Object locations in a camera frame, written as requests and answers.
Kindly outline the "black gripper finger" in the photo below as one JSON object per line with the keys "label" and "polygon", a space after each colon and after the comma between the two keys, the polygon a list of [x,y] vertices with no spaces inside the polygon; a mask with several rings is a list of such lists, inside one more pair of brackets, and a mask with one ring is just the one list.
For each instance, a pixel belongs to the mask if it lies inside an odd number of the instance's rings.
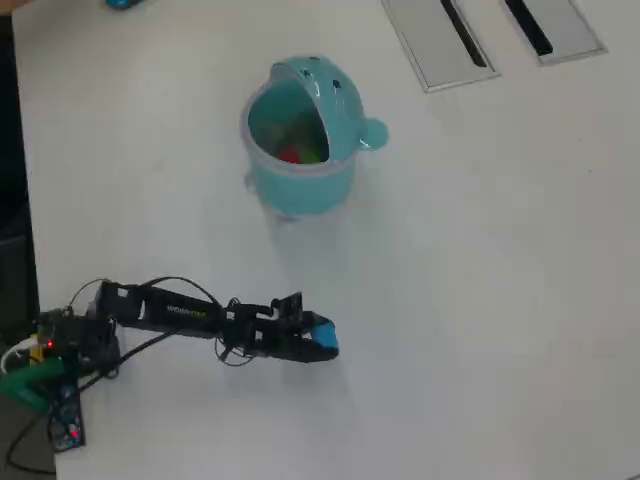
{"label": "black gripper finger", "polygon": [[298,344],[272,353],[273,358],[297,363],[326,362],[337,358],[338,355],[337,348],[323,347],[319,344]]}
{"label": "black gripper finger", "polygon": [[317,328],[335,328],[330,319],[313,311],[303,311],[298,322],[299,330],[314,330]]}

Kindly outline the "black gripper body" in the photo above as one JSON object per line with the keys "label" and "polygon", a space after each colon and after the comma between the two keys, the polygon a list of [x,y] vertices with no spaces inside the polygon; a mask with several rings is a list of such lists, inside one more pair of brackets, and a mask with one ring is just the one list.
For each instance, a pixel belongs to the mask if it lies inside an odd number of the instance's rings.
{"label": "black gripper body", "polygon": [[239,349],[244,356],[300,358],[301,327],[301,312],[274,318],[263,318],[255,310],[229,312],[225,349]]}

